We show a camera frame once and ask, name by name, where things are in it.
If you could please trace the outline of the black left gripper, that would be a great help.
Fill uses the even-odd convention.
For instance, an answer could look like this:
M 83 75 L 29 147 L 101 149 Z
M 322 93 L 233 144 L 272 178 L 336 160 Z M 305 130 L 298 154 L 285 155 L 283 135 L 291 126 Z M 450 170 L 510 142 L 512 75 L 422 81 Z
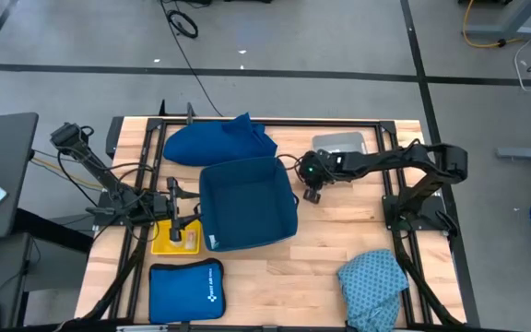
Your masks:
M 198 193 L 187 192 L 181 189 L 177 180 L 174 177 L 167 178 L 167 187 L 170 196 L 169 202 L 171 210 L 171 230 L 180 231 L 181 229 L 185 229 L 192 222 L 200 220 L 202 216 L 201 213 L 196 213 L 191 216 L 179 217 L 179 208 L 177 205 L 178 198 L 192 199 L 199 198 L 200 195 Z

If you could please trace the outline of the teal patterned cloth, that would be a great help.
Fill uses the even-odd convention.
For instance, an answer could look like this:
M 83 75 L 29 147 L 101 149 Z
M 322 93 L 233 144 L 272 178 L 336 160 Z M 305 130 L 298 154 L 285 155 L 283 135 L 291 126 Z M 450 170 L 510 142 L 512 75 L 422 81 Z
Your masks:
M 388 249 L 370 251 L 337 271 L 347 323 L 359 332 L 392 332 L 400 311 L 400 292 L 407 277 Z

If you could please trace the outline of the black power box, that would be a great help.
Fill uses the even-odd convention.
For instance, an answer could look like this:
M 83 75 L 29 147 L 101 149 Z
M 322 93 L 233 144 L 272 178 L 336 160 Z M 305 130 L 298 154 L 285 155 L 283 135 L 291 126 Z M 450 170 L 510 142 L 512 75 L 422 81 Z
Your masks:
M 108 129 L 107 135 L 106 135 L 105 153 L 111 160 L 114 159 L 115 150 L 117 148 L 123 122 L 124 122 L 123 116 L 113 117 L 110 123 L 110 127 Z

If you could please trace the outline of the black aluminium frame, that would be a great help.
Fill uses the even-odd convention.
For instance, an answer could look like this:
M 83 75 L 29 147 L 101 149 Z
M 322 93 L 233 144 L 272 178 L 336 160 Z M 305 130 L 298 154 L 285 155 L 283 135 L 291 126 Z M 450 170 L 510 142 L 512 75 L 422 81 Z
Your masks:
M 278 153 L 299 157 L 312 148 L 312 137 L 341 132 L 360 132 L 370 152 L 378 150 L 377 137 L 383 134 L 380 147 L 405 146 L 423 140 L 419 121 L 403 120 L 332 120 L 299 118 L 259 118 L 265 132 L 277 143 Z M 147 162 L 160 162 L 157 188 L 166 190 L 166 178 L 174 177 L 183 190 L 198 191 L 200 168 L 185 167 L 171 161 L 155 161 L 159 154 L 160 129 L 149 129 L 150 117 L 124 117 L 112 164 L 139 161 L 148 152 Z M 148 323 L 148 270 L 153 264 L 188 264 L 209 257 L 225 267 L 226 312 L 216 320 L 195 321 L 193 326 L 274 327 L 345 327 L 346 305 L 342 299 L 336 270 L 356 255 L 375 250 L 393 249 L 392 235 L 385 227 L 381 200 L 407 184 L 413 186 L 423 172 L 375 172 L 353 183 L 327 186 L 318 205 L 304 202 L 304 186 L 294 172 L 289 172 L 292 188 L 301 198 L 298 232 L 295 236 L 268 246 L 226 253 L 209 252 L 200 237 L 196 255 L 153 255 L 147 244 L 140 281 L 134 282 L 137 270 L 126 280 L 116 299 L 117 317 L 132 323 Z M 75 317 L 89 312 L 114 279 L 123 248 L 134 249 L 136 239 L 122 226 L 110 227 L 93 244 L 85 277 L 79 293 Z M 462 272 L 455 271 L 461 258 L 453 259 L 449 239 L 443 231 L 416 231 L 404 239 L 406 250 L 420 263 L 424 277 L 449 313 L 470 323 L 463 305 L 460 286 Z

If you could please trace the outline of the navy white striped fabric basket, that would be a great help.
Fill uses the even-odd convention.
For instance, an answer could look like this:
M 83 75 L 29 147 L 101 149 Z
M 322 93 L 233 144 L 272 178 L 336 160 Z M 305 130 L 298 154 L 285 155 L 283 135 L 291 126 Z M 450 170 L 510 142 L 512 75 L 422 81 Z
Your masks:
M 270 245 L 298 230 L 299 199 L 275 157 L 228 161 L 200 172 L 206 248 L 228 252 Z

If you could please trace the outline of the black side desk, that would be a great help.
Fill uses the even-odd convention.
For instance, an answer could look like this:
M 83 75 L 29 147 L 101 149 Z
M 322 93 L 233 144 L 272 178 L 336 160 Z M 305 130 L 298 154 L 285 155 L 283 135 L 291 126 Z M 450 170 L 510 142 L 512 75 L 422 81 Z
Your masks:
M 91 237 L 44 219 L 18 206 L 39 115 L 0 115 L 0 187 L 6 198 L 0 203 L 0 238 L 26 232 L 35 238 L 88 253 Z

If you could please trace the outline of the blue first aid pouch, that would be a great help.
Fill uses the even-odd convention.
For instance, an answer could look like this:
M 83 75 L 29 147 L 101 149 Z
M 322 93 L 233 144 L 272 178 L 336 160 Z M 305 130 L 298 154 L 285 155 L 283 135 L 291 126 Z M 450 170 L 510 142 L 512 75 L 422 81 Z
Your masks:
M 151 324 L 218 319 L 226 312 L 224 266 L 216 258 L 185 265 L 154 264 L 148 279 Z

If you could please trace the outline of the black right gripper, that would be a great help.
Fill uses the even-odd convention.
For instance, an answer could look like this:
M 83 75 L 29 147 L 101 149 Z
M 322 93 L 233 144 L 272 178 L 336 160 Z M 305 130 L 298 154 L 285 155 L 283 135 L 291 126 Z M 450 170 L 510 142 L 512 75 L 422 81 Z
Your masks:
M 334 183 L 338 177 L 331 170 L 331 160 L 328 159 L 328 154 L 319 153 L 315 151 L 308 151 L 298 159 L 296 171 L 299 179 L 309 187 L 322 187 L 324 184 Z M 320 202 L 321 194 L 315 192 L 310 188 L 304 191 L 303 198 L 311 200 L 313 203 Z

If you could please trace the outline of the dark blue cloth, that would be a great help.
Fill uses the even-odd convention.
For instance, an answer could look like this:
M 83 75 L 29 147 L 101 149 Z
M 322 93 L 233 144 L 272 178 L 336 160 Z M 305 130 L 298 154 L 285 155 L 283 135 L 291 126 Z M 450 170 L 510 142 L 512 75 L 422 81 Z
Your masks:
M 230 121 L 192 123 L 170 135 L 163 149 L 166 160 L 204 167 L 232 160 L 274 157 L 277 144 L 248 113 Z

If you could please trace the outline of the yellow plastic tray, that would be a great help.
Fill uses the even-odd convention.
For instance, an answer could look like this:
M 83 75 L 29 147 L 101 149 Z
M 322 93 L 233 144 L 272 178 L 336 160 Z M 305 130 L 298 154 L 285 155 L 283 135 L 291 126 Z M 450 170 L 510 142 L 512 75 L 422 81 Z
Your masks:
M 199 220 L 192 222 L 182 230 L 182 240 L 179 243 L 173 243 L 170 241 L 170 228 L 171 221 L 169 219 L 159 221 L 155 224 L 151 245 L 151 253 L 153 255 L 196 255 L 199 253 L 202 230 Z M 185 233 L 190 230 L 196 230 L 197 232 L 196 247 L 192 250 L 188 250 L 184 245 Z

